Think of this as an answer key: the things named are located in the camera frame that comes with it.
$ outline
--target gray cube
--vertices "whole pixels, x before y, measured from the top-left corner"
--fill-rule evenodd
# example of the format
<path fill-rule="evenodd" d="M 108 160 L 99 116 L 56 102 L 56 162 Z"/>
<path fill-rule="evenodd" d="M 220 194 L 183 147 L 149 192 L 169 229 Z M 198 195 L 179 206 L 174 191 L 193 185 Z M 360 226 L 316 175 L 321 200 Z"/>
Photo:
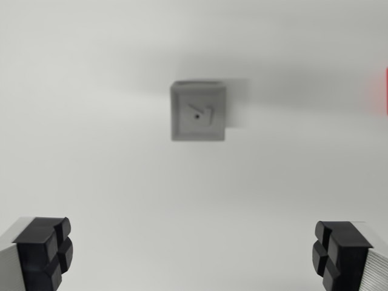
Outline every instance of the gray cube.
<path fill-rule="evenodd" d="M 226 86 L 220 81 L 178 81 L 171 86 L 172 139 L 223 141 Z"/>

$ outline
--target black rubber pad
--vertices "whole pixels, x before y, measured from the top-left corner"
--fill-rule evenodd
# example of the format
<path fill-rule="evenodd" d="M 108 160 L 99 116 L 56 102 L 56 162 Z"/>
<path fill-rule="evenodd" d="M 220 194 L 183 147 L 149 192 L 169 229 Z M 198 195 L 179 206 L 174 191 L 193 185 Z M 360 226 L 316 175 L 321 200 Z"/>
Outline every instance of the black rubber pad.
<path fill-rule="evenodd" d="M 14 240 L 26 291 L 56 291 L 73 259 L 68 218 L 35 218 Z"/>
<path fill-rule="evenodd" d="M 358 291 L 373 246 L 348 221 L 318 222 L 313 265 L 327 291 Z"/>

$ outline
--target gray block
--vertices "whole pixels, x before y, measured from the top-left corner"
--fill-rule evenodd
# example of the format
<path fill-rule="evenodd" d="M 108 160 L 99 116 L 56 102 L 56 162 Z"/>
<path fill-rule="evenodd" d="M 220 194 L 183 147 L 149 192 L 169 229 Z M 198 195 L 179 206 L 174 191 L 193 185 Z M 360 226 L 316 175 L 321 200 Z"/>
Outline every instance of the gray block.
<path fill-rule="evenodd" d="M 220 81 L 178 81 L 171 86 L 172 139 L 223 141 L 226 86 Z"/>

